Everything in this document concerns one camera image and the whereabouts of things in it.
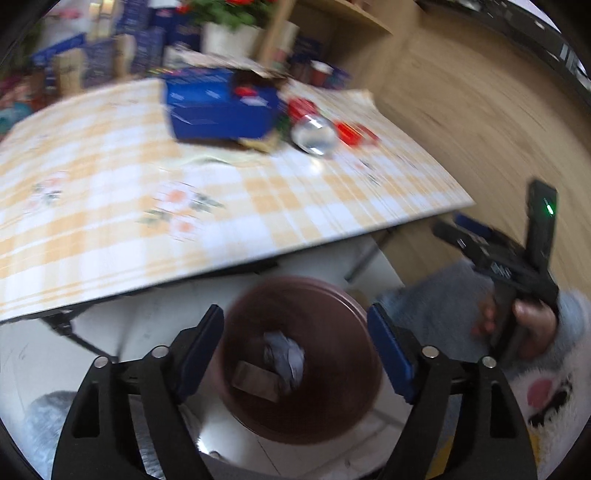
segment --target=silver can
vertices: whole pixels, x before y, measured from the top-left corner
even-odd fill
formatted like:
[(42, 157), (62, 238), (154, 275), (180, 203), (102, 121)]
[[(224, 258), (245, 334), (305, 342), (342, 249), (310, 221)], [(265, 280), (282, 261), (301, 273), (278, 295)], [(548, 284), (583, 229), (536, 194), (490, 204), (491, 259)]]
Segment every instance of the silver can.
[(333, 123), (322, 115), (309, 114), (291, 128), (291, 139), (304, 152), (316, 157), (327, 157), (339, 143)]

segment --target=yellow plaid tablecloth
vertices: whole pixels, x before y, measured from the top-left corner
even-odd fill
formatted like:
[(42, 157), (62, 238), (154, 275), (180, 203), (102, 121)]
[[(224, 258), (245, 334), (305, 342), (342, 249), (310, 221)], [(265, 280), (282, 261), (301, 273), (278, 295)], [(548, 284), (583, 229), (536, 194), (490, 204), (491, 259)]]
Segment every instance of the yellow plaid tablecloth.
[(362, 92), (292, 83), (381, 146), (285, 146), (241, 166), (169, 131), (156, 79), (57, 103), (0, 144), (0, 320), (96, 300), (470, 205)]

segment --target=blue packaging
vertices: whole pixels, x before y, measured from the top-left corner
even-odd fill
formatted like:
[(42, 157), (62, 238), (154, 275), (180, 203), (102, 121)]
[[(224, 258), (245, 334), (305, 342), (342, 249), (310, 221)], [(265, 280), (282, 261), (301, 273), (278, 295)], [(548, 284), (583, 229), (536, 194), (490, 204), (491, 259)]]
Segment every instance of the blue packaging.
[(84, 46), (86, 70), (82, 76), (82, 88), (87, 89), (110, 82), (113, 79), (115, 41), (113, 38), (97, 40)]
[(142, 30), (135, 35), (135, 56), (129, 67), (133, 74), (145, 73), (150, 63), (151, 38), (150, 32)]
[(345, 90), (350, 80), (351, 75), (345, 70), (333, 66), (333, 73), (326, 79), (323, 86), (331, 90)]
[(51, 47), (45, 48), (44, 50), (40, 50), (31, 56), (33, 66), (39, 68), (51, 67), (51, 61), (55, 55), (59, 55), (60, 53), (64, 53), (73, 48), (81, 47), (85, 42), (86, 34), (81, 33), (72, 38), (56, 43)]
[(191, 24), (191, 16), (175, 8), (153, 9), (150, 25), (165, 31), (165, 45), (180, 43), (195, 51), (201, 48), (201, 27)]
[(313, 38), (298, 35), (295, 38), (291, 63), (310, 63), (310, 60), (320, 60), (322, 43)]
[(150, 60), (149, 69), (157, 69), (162, 66), (162, 53), (164, 51), (165, 32), (160, 27), (153, 27), (150, 32)]
[(257, 96), (232, 95), (225, 102), (181, 102), (168, 108), (178, 140), (238, 140), (267, 135), (275, 127), (278, 106), (277, 90), (261, 88)]
[(115, 27), (116, 34), (135, 34), (145, 30), (150, 23), (149, 0), (122, 0), (123, 14)]
[(230, 99), (229, 82), (232, 71), (228, 69), (183, 69), (162, 75), (166, 80), (167, 103), (217, 103)]
[(274, 87), (233, 91), (228, 69), (187, 69), (167, 74), (167, 103), (178, 140), (262, 138), (275, 126), (280, 100)]

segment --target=gray sleeve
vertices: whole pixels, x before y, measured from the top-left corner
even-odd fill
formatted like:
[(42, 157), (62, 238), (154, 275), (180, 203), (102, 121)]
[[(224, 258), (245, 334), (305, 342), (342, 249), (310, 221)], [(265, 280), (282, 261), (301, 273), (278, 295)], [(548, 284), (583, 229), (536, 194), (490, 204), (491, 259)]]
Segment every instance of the gray sleeve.
[[(408, 288), (378, 296), (395, 325), (412, 331), (422, 345), (434, 345), (448, 357), (476, 362), (488, 354), (485, 339), (471, 334), (480, 317), (478, 302), (493, 290), (490, 278), (461, 260)], [(591, 303), (580, 292), (561, 291), (558, 297), (558, 328), (548, 350), (532, 361), (516, 360), (505, 373), (509, 379), (529, 370), (557, 370), (564, 357), (591, 325)]]
[(488, 345), (470, 330), (480, 316), (478, 302), (492, 287), (488, 277), (461, 260), (416, 285), (386, 291), (376, 301), (395, 325), (412, 331), (422, 345), (434, 345), (456, 360), (476, 362), (488, 353)]

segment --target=cup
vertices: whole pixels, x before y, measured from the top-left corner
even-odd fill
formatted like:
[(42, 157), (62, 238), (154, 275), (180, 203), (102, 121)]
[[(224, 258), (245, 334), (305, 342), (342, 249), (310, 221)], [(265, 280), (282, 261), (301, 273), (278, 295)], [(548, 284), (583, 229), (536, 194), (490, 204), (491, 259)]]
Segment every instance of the cup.
[(333, 72), (333, 67), (317, 60), (312, 60), (310, 64), (312, 65), (310, 84), (315, 87), (322, 87), (326, 79)]

